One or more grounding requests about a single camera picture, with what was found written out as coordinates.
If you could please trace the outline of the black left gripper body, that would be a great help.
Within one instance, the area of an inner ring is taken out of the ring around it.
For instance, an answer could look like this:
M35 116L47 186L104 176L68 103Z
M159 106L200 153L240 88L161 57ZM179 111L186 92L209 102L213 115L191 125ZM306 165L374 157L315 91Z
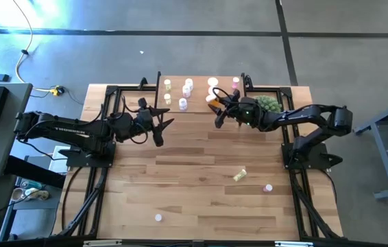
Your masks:
M139 110L135 117L129 113L113 115L113 132L116 141L126 141L141 134L155 133L151 109Z

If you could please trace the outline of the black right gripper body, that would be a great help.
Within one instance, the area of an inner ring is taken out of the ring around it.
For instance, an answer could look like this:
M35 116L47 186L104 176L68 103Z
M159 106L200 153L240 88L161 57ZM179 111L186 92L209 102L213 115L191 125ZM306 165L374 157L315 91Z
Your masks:
M237 103L236 119L251 127L258 127L263 116L263 109L257 99L242 97Z

